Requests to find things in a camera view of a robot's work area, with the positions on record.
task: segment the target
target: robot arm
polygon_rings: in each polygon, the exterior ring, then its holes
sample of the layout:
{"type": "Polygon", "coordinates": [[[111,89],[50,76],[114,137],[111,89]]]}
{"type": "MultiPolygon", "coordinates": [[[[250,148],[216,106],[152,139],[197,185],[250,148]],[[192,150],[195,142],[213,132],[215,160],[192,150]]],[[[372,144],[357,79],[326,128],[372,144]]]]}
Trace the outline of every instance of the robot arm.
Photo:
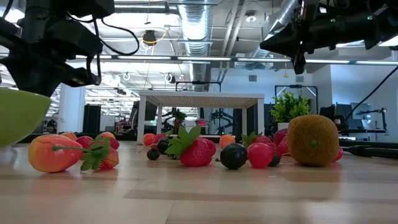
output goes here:
{"type": "Polygon", "coordinates": [[[296,74],[304,72],[304,53],[364,40],[367,50],[398,35],[398,2],[393,0],[298,0],[291,22],[260,48],[292,59],[296,74]]]}
{"type": "Polygon", "coordinates": [[[93,16],[101,19],[114,12],[113,0],[27,0],[25,18],[19,29],[0,18],[0,45],[8,57],[0,59],[20,90],[51,96],[60,83],[77,87],[99,85],[100,73],[94,76],[90,64],[102,52],[98,35],[69,18],[93,16]],[[87,68],[73,68],[67,60],[87,56],[87,68]]]}

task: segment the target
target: white table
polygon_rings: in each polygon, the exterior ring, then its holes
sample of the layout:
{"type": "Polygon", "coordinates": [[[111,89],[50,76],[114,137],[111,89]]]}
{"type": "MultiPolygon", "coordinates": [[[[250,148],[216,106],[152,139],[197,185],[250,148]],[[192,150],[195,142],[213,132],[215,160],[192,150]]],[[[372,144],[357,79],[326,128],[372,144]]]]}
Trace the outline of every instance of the white table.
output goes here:
{"type": "Polygon", "coordinates": [[[255,104],[257,107],[258,133],[264,133],[264,95],[209,92],[172,92],[140,91],[137,143],[142,144],[144,137],[145,106],[149,101],[158,106],[156,133],[162,130],[162,107],[197,107],[197,108],[240,108],[242,109],[242,133],[248,134],[248,111],[255,104]]]}

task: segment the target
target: table surface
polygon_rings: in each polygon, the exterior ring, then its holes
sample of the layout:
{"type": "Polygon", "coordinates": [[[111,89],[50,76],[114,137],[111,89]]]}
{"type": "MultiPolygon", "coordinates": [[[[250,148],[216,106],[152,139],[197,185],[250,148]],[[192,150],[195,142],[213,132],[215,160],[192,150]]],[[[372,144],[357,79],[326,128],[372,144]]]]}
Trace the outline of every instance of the table surface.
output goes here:
{"type": "Polygon", "coordinates": [[[248,108],[258,99],[264,99],[263,94],[214,92],[140,91],[139,94],[155,105],[199,108],[248,108]]]}
{"type": "Polygon", "coordinates": [[[284,157],[226,170],[148,161],[139,150],[121,142],[115,170],[44,174],[26,144],[0,149],[1,223],[398,223],[397,161],[345,154],[321,169],[284,157]]]}

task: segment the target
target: green bowl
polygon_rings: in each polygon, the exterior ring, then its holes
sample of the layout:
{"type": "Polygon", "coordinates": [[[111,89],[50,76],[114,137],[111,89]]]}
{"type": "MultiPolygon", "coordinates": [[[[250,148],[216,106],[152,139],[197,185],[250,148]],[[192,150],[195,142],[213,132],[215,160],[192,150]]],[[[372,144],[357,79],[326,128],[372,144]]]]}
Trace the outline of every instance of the green bowl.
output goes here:
{"type": "Polygon", "coordinates": [[[21,90],[0,88],[0,147],[24,139],[43,121],[51,99],[21,90]]]}

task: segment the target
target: table leg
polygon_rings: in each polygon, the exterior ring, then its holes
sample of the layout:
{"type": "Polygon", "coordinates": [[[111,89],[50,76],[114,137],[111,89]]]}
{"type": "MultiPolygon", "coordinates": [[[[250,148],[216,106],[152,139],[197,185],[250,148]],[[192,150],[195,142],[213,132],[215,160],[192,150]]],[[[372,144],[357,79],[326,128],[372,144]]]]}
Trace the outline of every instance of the table leg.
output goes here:
{"type": "Polygon", "coordinates": [[[139,100],[138,111],[138,130],[137,130],[137,144],[143,144],[144,138],[144,125],[145,125],[145,107],[147,104],[147,97],[141,96],[139,100]]]}
{"type": "Polygon", "coordinates": [[[162,105],[157,106],[156,134],[162,133],[162,105]]]}
{"type": "Polygon", "coordinates": [[[264,99],[257,100],[257,133],[264,135],[264,99]]]}
{"type": "Polygon", "coordinates": [[[248,109],[242,109],[242,134],[248,135],[248,109]]]}

